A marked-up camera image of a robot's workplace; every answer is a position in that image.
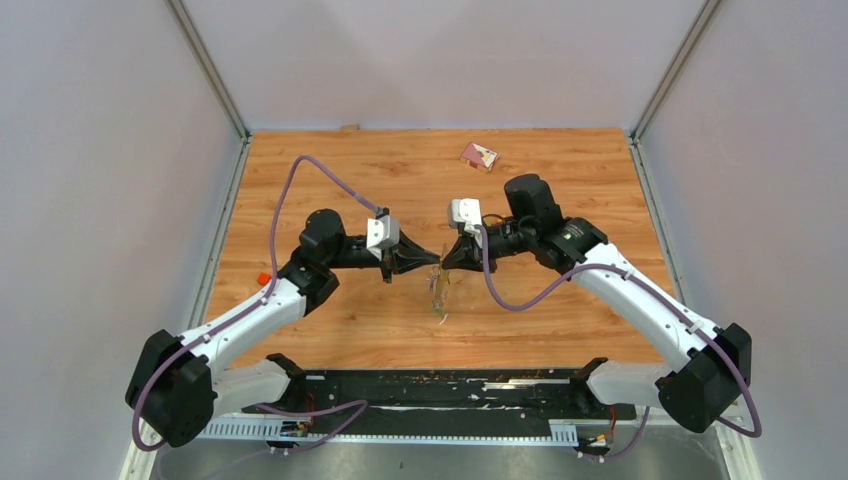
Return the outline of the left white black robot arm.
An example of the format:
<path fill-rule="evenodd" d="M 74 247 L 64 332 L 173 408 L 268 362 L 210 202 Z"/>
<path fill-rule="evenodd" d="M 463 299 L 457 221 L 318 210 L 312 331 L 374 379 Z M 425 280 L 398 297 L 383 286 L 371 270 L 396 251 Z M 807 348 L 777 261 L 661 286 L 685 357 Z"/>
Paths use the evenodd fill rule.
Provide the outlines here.
<path fill-rule="evenodd" d="M 302 371 L 282 354 L 248 367 L 232 362 L 276 330 L 304 318 L 338 288 L 338 269 L 378 270 L 395 275 L 436 265 L 438 254 L 412 241 L 386 209 L 366 222 L 362 235 L 347 234 L 332 209 L 309 215 L 290 259 L 267 285 L 215 320 L 173 335 L 160 330 L 144 344 L 125 394 L 133 410 L 133 440 L 150 426 L 171 447 L 196 438 L 217 417 L 271 403 L 283 413 L 306 400 Z"/>

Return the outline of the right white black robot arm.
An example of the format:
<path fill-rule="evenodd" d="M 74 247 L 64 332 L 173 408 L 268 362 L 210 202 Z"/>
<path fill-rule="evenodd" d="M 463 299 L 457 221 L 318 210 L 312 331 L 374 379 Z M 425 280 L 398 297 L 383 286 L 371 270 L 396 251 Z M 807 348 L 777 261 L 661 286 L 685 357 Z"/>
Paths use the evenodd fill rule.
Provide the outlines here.
<path fill-rule="evenodd" d="M 549 184 L 537 174 L 506 182 L 510 213 L 484 220 L 480 202 L 454 199 L 448 219 L 458 238 L 443 258 L 446 270 L 483 273 L 494 300 L 525 311 L 568 281 L 591 292 L 633 326 L 660 353 L 658 364 L 596 358 L 579 373 L 571 403 L 584 417 L 609 405 L 664 410 L 681 427 L 702 433 L 719 422 L 751 438 L 762 421 L 750 391 L 752 338 L 740 325 L 726 327 L 696 313 L 640 272 L 608 236 L 582 217 L 566 216 Z M 500 258 L 530 253 L 558 278 L 523 304 L 505 301 L 492 280 Z"/>

